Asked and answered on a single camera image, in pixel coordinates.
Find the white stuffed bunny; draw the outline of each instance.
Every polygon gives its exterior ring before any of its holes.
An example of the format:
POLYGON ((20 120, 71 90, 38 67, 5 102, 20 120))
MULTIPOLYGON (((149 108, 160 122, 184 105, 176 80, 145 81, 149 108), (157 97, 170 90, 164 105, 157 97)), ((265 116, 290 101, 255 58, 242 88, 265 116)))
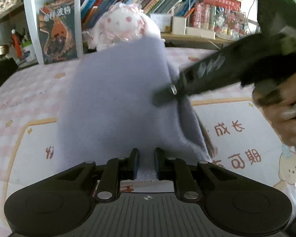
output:
POLYGON ((158 26, 139 6, 121 2, 112 5, 88 31, 89 49, 100 51, 121 41, 140 39, 143 35, 161 38, 158 26))

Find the ridged gray panel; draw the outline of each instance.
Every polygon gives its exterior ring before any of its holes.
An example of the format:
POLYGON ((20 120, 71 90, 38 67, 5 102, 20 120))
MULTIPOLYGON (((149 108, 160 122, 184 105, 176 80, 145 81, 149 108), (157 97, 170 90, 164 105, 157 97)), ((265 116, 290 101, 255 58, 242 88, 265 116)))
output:
MULTIPOLYGON (((78 228, 59 237, 236 237, 215 226, 202 209, 174 193, 122 193, 99 204, 78 228)), ((270 237, 287 237, 276 233, 270 237)))

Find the pink checkered tablecloth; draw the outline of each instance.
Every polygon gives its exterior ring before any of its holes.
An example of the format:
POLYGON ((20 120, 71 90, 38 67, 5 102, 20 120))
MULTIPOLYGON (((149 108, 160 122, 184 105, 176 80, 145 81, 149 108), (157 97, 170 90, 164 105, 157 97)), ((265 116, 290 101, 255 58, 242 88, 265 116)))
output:
MULTIPOLYGON (((210 50, 166 48, 167 57, 176 67, 193 64, 212 53, 210 50)), ((31 120, 57 117, 79 61, 37 65, 16 72, 0 88, 0 210, 3 189, 8 179, 8 165, 13 147, 23 126, 31 120)), ((230 97, 250 97, 252 88, 240 90, 239 85, 192 97, 209 100, 230 97)), ((0 217, 0 237, 11 233, 0 217)))

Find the white wire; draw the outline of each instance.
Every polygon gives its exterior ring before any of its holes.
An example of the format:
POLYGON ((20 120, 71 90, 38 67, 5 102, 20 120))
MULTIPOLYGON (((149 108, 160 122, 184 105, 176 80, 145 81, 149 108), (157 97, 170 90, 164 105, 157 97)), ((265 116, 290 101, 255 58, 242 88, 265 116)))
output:
POLYGON ((255 2, 255 0, 253 0, 253 3, 252 3, 252 5, 251 5, 251 7, 250 7, 250 9, 249 9, 249 12, 248 12, 248 16, 247 16, 247 24, 248 24, 248 28, 249 28, 249 14, 250 14, 250 11, 251 11, 251 8, 252 8, 252 6, 254 5, 254 2, 255 2))

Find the cloth fold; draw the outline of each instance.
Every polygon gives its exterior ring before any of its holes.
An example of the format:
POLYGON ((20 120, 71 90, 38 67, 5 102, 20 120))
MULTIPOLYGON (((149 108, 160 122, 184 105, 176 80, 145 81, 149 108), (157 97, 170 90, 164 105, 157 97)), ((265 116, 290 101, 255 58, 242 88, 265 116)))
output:
POLYGON ((211 161, 188 97, 163 107, 153 92, 178 77, 161 40, 142 38, 86 55, 59 120, 62 170, 84 161, 97 165, 140 151, 138 180, 155 179, 153 151, 196 165, 211 161))

